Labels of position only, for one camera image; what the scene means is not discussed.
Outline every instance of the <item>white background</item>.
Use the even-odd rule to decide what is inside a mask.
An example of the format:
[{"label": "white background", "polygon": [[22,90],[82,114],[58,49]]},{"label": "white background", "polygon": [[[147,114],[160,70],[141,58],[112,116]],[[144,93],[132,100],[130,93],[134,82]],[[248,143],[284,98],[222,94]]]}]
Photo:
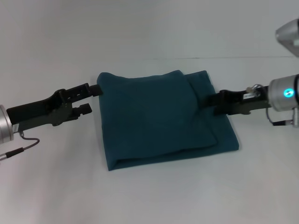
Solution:
[{"label": "white background", "polygon": [[[0,103],[95,84],[101,72],[207,70],[217,90],[268,85],[299,73],[274,35],[298,8],[298,0],[2,0]],[[264,110],[230,118],[237,152],[108,172],[98,99],[82,103],[93,113],[26,131],[41,143],[1,163],[0,223],[298,223],[299,130],[272,127]],[[15,135],[0,153],[27,144]]]}]

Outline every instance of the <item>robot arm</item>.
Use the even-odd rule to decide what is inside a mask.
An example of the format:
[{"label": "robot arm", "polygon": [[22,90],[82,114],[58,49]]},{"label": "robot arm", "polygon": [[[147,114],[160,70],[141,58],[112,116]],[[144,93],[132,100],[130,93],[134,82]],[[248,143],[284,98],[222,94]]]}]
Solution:
[{"label": "robot arm", "polygon": [[[293,20],[276,31],[277,41],[299,57],[299,19]],[[250,114],[251,110],[266,108],[269,121],[274,126],[290,125],[299,127],[299,75],[274,79],[269,86],[254,85],[246,91],[232,92],[222,90],[209,96],[205,106],[215,106],[214,114]],[[268,108],[276,111],[293,110],[292,120],[272,122]]]},{"label": "robot arm", "polygon": [[19,148],[0,155],[0,161],[12,157],[35,146],[39,139],[27,139],[23,131],[45,124],[58,126],[66,121],[76,120],[80,115],[89,114],[89,104],[73,108],[72,103],[103,94],[99,85],[89,86],[87,83],[69,90],[58,90],[51,97],[31,104],[25,104],[5,110],[0,105],[0,144],[12,141],[14,133],[20,133],[24,140],[36,140],[29,147]]}]

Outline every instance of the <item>teal towel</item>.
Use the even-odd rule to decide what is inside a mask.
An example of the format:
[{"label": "teal towel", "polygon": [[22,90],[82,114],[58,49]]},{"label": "teal towel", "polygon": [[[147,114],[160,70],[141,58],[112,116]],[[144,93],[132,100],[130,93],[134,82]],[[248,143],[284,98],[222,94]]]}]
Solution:
[{"label": "teal towel", "polygon": [[214,94],[206,71],[123,78],[101,73],[103,141],[108,170],[238,150],[226,115],[202,100]]}]

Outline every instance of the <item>metal cylinder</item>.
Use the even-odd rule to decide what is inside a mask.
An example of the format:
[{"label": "metal cylinder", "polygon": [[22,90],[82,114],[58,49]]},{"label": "metal cylinder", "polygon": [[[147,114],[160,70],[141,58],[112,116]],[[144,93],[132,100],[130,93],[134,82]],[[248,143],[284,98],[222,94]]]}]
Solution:
[{"label": "metal cylinder", "polygon": [[276,39],[296,57],[299,57],[299,19],[279,28],[276,31]]},{"label": "metal cylinder", "polygon": [[3,105],[0,105],[0,144],[14,140],[13,128]]},{"label": "metal cylinder", "polygon": [[3,153],[0,155],[0,161],[6,160],[6,159],[7,159],[6,153]]},{"label": "metal cylinder", "polygon": [[268,87],[269,104],[276,111],[289,111],[298,106],[295,81],[297,75],[274,79]]}]

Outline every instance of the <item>cloth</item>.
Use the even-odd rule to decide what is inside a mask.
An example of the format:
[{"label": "cloth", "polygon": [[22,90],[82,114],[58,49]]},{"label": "cloth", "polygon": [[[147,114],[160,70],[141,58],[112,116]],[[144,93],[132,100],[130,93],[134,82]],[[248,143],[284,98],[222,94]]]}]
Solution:
[{"label": "cloth", "polygon": [[206,71],[142,78],[101,73],[97,83],[108,170],[238,150],[226,115],[202,100],[214,94]]}]

